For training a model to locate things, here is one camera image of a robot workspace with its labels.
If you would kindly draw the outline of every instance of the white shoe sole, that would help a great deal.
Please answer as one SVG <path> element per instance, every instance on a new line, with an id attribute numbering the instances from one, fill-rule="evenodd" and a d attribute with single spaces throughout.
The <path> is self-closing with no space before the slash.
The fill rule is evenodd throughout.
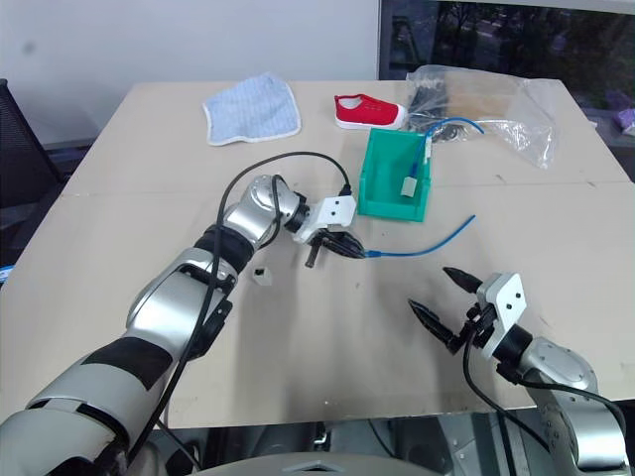
<path id="1" fill-rule="evenodd" d="M 337 116 L 335 116 L 335 122 L 342 129 L 390 129 L 390 130 L 395 130 L 395 129 L 399 129 L 401 126 L 404 125 L 404 120 L 406 119 L 406 112 L 407 112 L 406 108 L 404 106 L 402 106 L 401 104 L 397 104 L 397 109 L 398 109 L 397 117 L 390 124 L 379 125 L 379 124 L 367 124 L 365 122 L 346 122 L 346 121 L 341 121 L 341 120 L 337 119 Z"/>

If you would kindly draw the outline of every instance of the clear plastic bag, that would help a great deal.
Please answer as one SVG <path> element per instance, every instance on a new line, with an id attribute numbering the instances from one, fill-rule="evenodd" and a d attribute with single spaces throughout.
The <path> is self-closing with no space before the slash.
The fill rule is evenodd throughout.
<path id="1" fill-rule="evenodd" d="M 408 130 L 425 132 L 442 119 L 461 116 L 500 136 L 541 169 L 553 161 L 558 129 L 548 108 L 554 103 L 554 80 L 429 64 L 408 73 L 406 81 Z M 474 133 L 456 123 L 433 137 L 464 140 Z"/>

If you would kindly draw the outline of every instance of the small white cube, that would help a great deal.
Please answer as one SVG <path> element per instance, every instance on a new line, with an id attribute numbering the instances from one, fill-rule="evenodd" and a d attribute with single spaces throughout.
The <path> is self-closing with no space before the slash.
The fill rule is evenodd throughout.
<path id="1" fill-rule="evenodd" d="M 271 271 L 267 267 L 254 268 L 252 277 L 259 286 L 271 286 L 273 284 Z"/>

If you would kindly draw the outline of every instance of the blue cable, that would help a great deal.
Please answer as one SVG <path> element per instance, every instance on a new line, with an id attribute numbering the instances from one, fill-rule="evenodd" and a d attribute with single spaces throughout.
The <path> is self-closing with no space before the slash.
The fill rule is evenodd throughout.
<path id="1" fill-rule="evenodd" d="M 476 130 L 480 132 L 481 134 L 485 134 L 485 131 L 483 130 L 482 127 L 480 127 L 474 121 L 467 119 L 466 117 L 454 116 L 454 117 L 448 117 L 447 119 L 442 119 L 441 121 L 436 122 L 430 129 L 428 129 L 428 131 L 426 131 L 426 134 L 424 134 L 424 139 L 421 141 L 421 144 L 419 145 L 419 148 L 417 149 L 417 153 L 415 154 L 415 160 L 413 161 L 413 164 L 410 166 L 410 173 L 408 174 L 408 177 L 412 177 L 413 179 L 417 177 L 417 172 L 419 170 L 419 155 L 421 154 L 421 151 L 424 148 L 424 145 L 426 144 L 428 137 L 432 137 L 432 135 L 435 133 L 437 129 L 439 129 L 439 127 L 444 126 L 448 122 L 456 122 L 456 121 L 466 122 L 467 124 L 474 126 L 474 128 L 476 128 Z"/>
<path id="2" fill-rule="evenodd" d="M 424 136 L 424 140 L 428 137 L 428 136 L 432 136 L 434 134 L 434 132 L 439 129 L 440 126 L 447 124 L 448 122 L 455 122 L 455 121 L 459 121 L 459 122 L 466 122 L 467 124 L 471 124 L 472 126 L 474 126 L 476 128 L 476 130 L 478 132 L 480 132 L 481 134 L 485 134 L 485 131 L 483 130 L 482 127 L 480 127 L 478 124 L 476 124 L 474 121 L 467 119 L 466 117 L 459 117 L 459 116 L 455 116 L 455 117 L 448 117 L 447 119 L 443 119 L 439 122 L 437 122 L 433 127 L 431 127 L 430 129 L 428 129 L 428 131 L 426 131 L 426 135 Z"/>
<path id="3" fill-rule="evenodd" d="M 451 235 L 449 235 L 443 241 L 437 243 L 435 246 L 432 246 L 432 247 L 430 247 L 430 248 L 428 248 L 426 250 L 415 251 L 413 253 L 391 253 L 391 252 L 388 252 L 388 251 L 366 250 L 366 252 L 365 252 L 366 258 L 379 258 L 379 257 L 382 257 L 382 256 L 410 257 L 410 256 L 427 255 L 429 253 L 432 253 L 433 251 L 437 251 L 437 249 L 442 248 L 447 243 L 452 241 L 456 237 L 456 235 L 458 235 L 461 231 L 463 231 L 467 227 L 467 225 L 469 225 L 472 222 L 472 220 L 474 218 L 476 218 L 476 215 L 470 216 L 469 218 L 467 218 L 467 220 L 465 220 L 463 222 L 462 225 L 460 225 L 458 228 L 456 228 L 456 230 L 454 230 L 454 232 Z"/>

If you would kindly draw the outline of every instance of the black cable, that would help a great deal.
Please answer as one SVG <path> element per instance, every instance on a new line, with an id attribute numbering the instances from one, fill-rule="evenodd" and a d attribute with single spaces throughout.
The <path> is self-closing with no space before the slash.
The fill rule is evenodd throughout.
<path id="1" fill-rule="evenodd" d="M 503 449 L 505 450 L 505 459 L 507 460 L 509 476 L 518 476 L 518 473 L 516 472 L 516 465 L 514 464 L 512 446 L 509 441 L 509 431 L 507 431 L 507 425 L 505 424 L 505 417 L 501 412 L 496 412 L 496 419 L 498 419 L 498 428 L 500 429 L 500 436 L 503 440 Z"/>
<path id="2" fill-rule="evenodd" d="M 375 438 L 377 438 L 377 441 L 379 442 L 381 447 L 384 448 L 384 451 L 386 451 L 388 456 L 390 456 L 391 458 L 396 458 L 397 455 L 390 450 L 390 448 L 384 442 L 384 440 L 381 439 L 381 436 L 379 436 L 379 432 L 377 431 L 377 428 L 375 428 L 375 425 L 373 424 L 372 420 L 368 419 L 367 421 L 368 421 L 368 424 L 370 425 L 370 429 L 373 431 L 373 434 L 375 435 Z"/>
<path id="3" fill-rule="evenodd" d="M 470 331 L 469 335 L 467 336 L 467 341 L 465 342 L 465 348 L 463 349 L 463 376 L 465 377 L 465 382 L 467 382 L 467 385 L 469 386 L 470 389 L 472 389 L 472 392 L 474 392 L 483 402 L 485 402 L 487 405 L 495 409 L 497 412 L 502 414 L 504 417 L 506 417 L 510 421 L 513 421 L 514 423 L 516 423 L 521 429 L 525 430 L 527 434 L 529 434 L 532 438 L 534 438 L 543 448 L 545 448 L 547 452 L 549 452 L 549 446 L 547 445 L 547 443 L 542 437 L 540 437 L 535 431 L 529 428 L 522 421 L 520 421 L 515 416 L 513 416 L 510 412 L 507 412 L 500 405 L 498 405 L 492 399 L 487 397 L 476 386 L 476 384 L 472 380 L 472 377 L 469 374 L 469 354 L 472 348 L 472 344 L 474 342 L 474 337 L 476 337 L 476 329 L 472 329 Z"/>
<path id="4" fill-rule="evenodd" d="M 622 410 L 613 402 L 611 402 L 610 400 L 606 399 L 605 397 L 601 395 L 595 394 L 593 392 L 588 392 L 586 390 L 577 389 L 575 387 L 570 387 L 568 385 L 562 385 L 562 384 L 543 384 L 540 382 L 529 382 L 527 380 L 521 380 L 518 382 L 518 384 L 530 389 L 555 390 L 559 392 L 567 392 L 569 394 L 579 395 L 588 400 L 595 400 L 596 402 L 600 402 L 601 404 L 606 405 L 609 411 L 613 414 L 613 416 L 617 420 L 617 424 L 619 424 L 619 429 L 622 431 L 622 434 L 626 436 L 626 418 L 624 417 Z"/>
<path id="5" fill-rule="evenodd" d="M 175 444 L 175 446 L 181 451 L 181 453 L 183 453 L 188 460 L 191 462 L 191 464 L 193 464 L 194 468 L 196 468 L 196 470 L 200 471 L 202 468 L 200 466 L 200 463 L 198 462 L 198 460 L 194 457 L 193 454 L 191 454 L 188 449 L 186 448 L 186 446 L 183 444 L 183 442 L 179 439 L 178 436 L 175 435 L 175 433 L 169 429 L 162 421 L 160 421 L 159 419 L 157 420 L 157 426 L 161 429 L 161 431 L 163 433 L 166 434 L 166 436 L 172 441 L 172 443 Z"/>
<path id="6" fill-rule="evenodd" d="M 337 167 L 337 169 L 341 172 L 342 176 L 344 177 L 345 184 L 342 191 L 344 191 L 345 189 L 347 191 L 350 191 L 350 181 L 348 180 L 348 175 L 346 174 L 346 171 L 339 164 L 338 161 L 336 161 L 332 157 L 327 156 L 326 154 L 321 154 L 319 152 L 305 152 L 305 151 L 287 152 L 285 154 L 279 154 L 277 156 L 270 157 L 269 159 L 265 159 L 263 161 L 257 162 L 247 167 L 246 169 L 243 169 L 229 183 L 229 185 L 225 189 L 225 192 L 222 195 L 222 198 L 220 199 L 220 203 L 218 204 L 218 212 L 216 213 L 217 227 L 214 232 L 214 246 L 213 246 L 213 257 L 211 262 L 211 272 L 209 274 L 209 281 L 207 282 L 207 291 L 205 292 L 205 296 L 202 300 L 202 305 L 200 306 L 200 312 L 198 313 L 198 318 L 196 319 L 196 323 L 191 332 L 190 340 L 188 340 L 188 343 L 186 344 L 186 348 L 184 349 L 183 355 L 181 356 L 181 359 L 179 360 L 179 363 L 177 364 L 177 367 L 175 368 L 175 371 L 172 374 L 172 377 L 170 378 L 168 385 L 166 386 L 166 390 L 161 395 L 161 398 L 159 399 L 159 402 L 157 403 L 157 406 L 155 407 L 154 411 L 150 415 L 150 418 L 148 419 L 146 426 L 143 428 L 143 430 L 141 431 L 141 434 L 137 438 L 137 441 L 135 442 L 135 444 L 130 449 L 130 452 L 128 453 L 129 461 L 133 461 L 134 458 L 137 456 L 137 454 L 139 453 L 139 450 L 143 446 L 143 443 L 146 441 L 146 439 L 148 439 L 148 435 L 150 434 L 150 431 L 152 431 L 152 428 L 154 427 L 155 423 L 159 420 L 159 417 L 161 416 L 163 409 L 168 403 L 168 400 L 170 399 L 170 397 L 172 396 L 172 393 L 174 392 L 175 387 L 177 386 L 177 382 L 179 381 L 179 378 L 181 377 L 181 374 L 183 373 L 183 370 L 186 367 L 186 364 L 188 363 L 188 356 L 191 354 L 191 349 L 194 346 L 194 343 L 196 342 L 196 339 L 198 338 L 200 330 L 202 329 L 202 325 L 205 321 L 205 316 L 207 315 L 207 311 L 209 310 L 209 304 L 211 303 L 211 298 L 213 297 L 214 290 L 216 289 L 216 284 L 217 284 L 218 267 L 220 265 L 220 249 L 221 249 L 220 245 L 222 243 L 221 242 L 222 223 L 224 219 L 225 206 L 227 204 L 227 198 L 229 197 L 229 193 L 231 192 L 231 190 L 234 188 L 234 186 L 238 183 L 240 179 L 242 179 L 244 176 L 249 174 L 254 169 L 257 169 L 266 164 L 270 164 L 272 162 L 278 161 L 280 159 L 284 159 L 285 157 L 291 157 L 291 156 L 320 157 L 322 159 L 325 159 L 326 161 L 331 162 L 333 165 Z"/>
<path id="7" fill-rule="evenodd" d="M 282 183 L 285 183 L 285 180 L 279 175 L 274 175 L 271 177 L 271 193 L 272 198 L 274 199 L 274 210 L 276 212 L 276 218 L 274 219 L 274 223 L 276 228 L 274 229 L 273 235 L 267 241 L 265 241 L 262 245 L 260 245 L 259 250 L 266 248 L 271 245 L 274 240 L 278 237 L 278 233 L 280 232 L 280 225 L 282 221 L 282 213 L 280 213 L 280 198 L 278 197 L 278 180 L 281 180 Z"/>

